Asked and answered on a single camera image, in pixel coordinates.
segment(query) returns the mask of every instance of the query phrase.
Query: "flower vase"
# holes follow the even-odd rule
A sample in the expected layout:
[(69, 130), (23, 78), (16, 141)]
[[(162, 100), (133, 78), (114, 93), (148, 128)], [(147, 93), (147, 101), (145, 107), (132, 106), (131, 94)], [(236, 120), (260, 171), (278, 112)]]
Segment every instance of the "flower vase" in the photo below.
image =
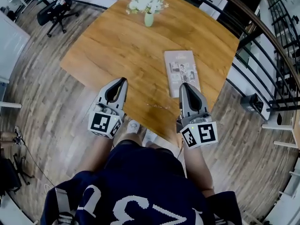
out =
[(151, 27), (154, 21), (154, 14), (153, 13), (145, 13), (145, 26)]

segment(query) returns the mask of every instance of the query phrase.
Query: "railing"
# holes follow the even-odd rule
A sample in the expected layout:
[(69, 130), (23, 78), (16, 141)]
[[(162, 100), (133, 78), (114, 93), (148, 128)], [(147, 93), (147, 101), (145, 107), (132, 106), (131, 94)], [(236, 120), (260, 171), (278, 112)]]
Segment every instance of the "railing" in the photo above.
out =
[[(240, 44), (236, 58), (248, 69), (248, 71), (250, 71), (254, 78), (261, 84), (261, 86), (258, 86), (257, 83), (253, 82), (252, 79), (247, 77), (247, 75), (236, 64), (233, 64), (233, 67), (244, 76), (246, 81), (255, 89), (257, 94), (259, 94), (261, 99), (268, 106), (268, 112), (300, 109), (300, 105), (298, 105), (298, 102), (300, 101), (300, 79), (298, 76), (298, 67), (295, 66), (297, 65), (296, 59), (294, 59), (294, 62), (292, 62), (291, 54), (289, 52), (290, 47), (292, 47), (294, 51), (296, 46), (299, 46), (300, 44), (293, 24), (291, 26), (287, 26), (286, 30), (289, 31), (290, 34), (293, 32), (293, 37), (295, 37), (295, 39), (292, 40), (292, 42), (288, 42), (287, 37), (285, 37), (286, 40), (284, 39), (284, 44), (284, 40), (281, 38), (281, 36), (281, 40), (279, 42), (270, 29), (268, 29), (268, 27), (258, 18), (258, 16), (255, 15), (254, 12), (251, 11), (240, 0), (227, 1), (228, 3), (233, 4), (240, 9), (249, 18), (249, 25), (242, 24), (240, 21), (231, 17), (226, 11), (223, 11), (215, 6), (209, 0), (186, 1), (197, 7), (200, 6), (201, 3), (209, 5), (211, 8), (218, 11), (222, 16), (226, 17), (230, 23), (230, 26), (234, 27), (235, 30), (238, 30), (242, 34), (242, 36), (239, 37)], [(280, 0), (269, 0), (269, 2), (270, 11), (273, 15), (273, 25), (282, 27), (282, 21), (285, 21), (286, 24), (289, 24), (291, 18), (286, 8), (283, 6), (283, 3)], [(270, 46), (274, 47), (275, 53), (270, 54), (262, 47), (259, 41), (261, 35), (264, 35), (267, 38)], [(251, 52), (249, 44), (256, 46), (260, 53), (264, 56), (263, 63), (261, 63), (260, 58), (257, 58)], [(263, 76), (258, 74), (257, 69), (241, 56), (242, 51), (248, 54), (249, 58), (251, 58), (256, 64), (255, 66), (260, 69)], [(276, 77), (273, 76), (270, 70), (274, 71)]]

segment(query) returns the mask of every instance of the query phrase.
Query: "table top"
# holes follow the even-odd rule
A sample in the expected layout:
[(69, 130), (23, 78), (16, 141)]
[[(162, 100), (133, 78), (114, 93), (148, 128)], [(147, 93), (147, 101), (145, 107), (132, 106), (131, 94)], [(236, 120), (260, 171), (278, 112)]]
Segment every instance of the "table top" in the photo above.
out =
[(178, 98), (171, 98), (164, 51), (192, 50), (201, 92), (209, 109), (223, 87), (239, 40), (184, 0), (165, 0), (147, 28), (144, 14), (126, 13), (131, 0), (118, 0), (72, 45), (61, 67), (95, 91), (118, 77), (128, 79), (124, 111), (159, 136), (176, 142)]

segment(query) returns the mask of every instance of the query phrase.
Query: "wooden floor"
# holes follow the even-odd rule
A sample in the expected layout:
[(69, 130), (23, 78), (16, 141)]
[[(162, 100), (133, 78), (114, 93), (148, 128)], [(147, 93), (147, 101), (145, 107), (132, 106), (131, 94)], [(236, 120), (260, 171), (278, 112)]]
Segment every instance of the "wooden floor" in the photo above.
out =
[[(3, 108), (0, 128), (12, 130), (15, 125), (20, 126), (34, 160), (51, 183), (57, 185), (74, 175), (86, 149), (95, 140), (87, 131), (87, 111), (97, 95), (63, 71), (59, 63), (102, 10), (74, 4), (74, 10), (81, 15), (64, 21), (66, 34), (57, 27), (53, 37), (48, 38), (45, 35), (50, 24), (40, 27), (36, 21), (42, 7), (31, 4), (17, 22), (31, 39), (13, 71), (4, 101), (21, 103), (23, 107)], [(293, 138), (286, 131), (262, 130), (261, 117), (245, 112), (239, 105), (240, 98), (226, 82), (212, 111), (220, 142), (203, 148), (203, 153), (215, 190), (235, 191), (241, 211), (247, 210), (260, 218), (271, 209), (278, 191), (286, 185), (298, 150), (273, 145), (274, 140), (290, 143)], [(20, 148), (14, 146), (5, 155), (12, 157), (18, 151)], [(23, 183), (14, 198), (36, 220), (40, 219), (45, 190), (51, 183), (24, 151), (23, 147), (25, 171), (36, 178), (29, 186)]]

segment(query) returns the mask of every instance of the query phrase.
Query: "magazine cover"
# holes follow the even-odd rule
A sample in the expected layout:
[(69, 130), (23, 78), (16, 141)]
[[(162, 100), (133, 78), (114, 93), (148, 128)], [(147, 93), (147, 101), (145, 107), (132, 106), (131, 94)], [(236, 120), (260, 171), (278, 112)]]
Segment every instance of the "magazine cover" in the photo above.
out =
[(165, 51), (171, 97), (179, 97), (179, 87), (189, 83), (200, 91), (195, 59), (192, 51)]

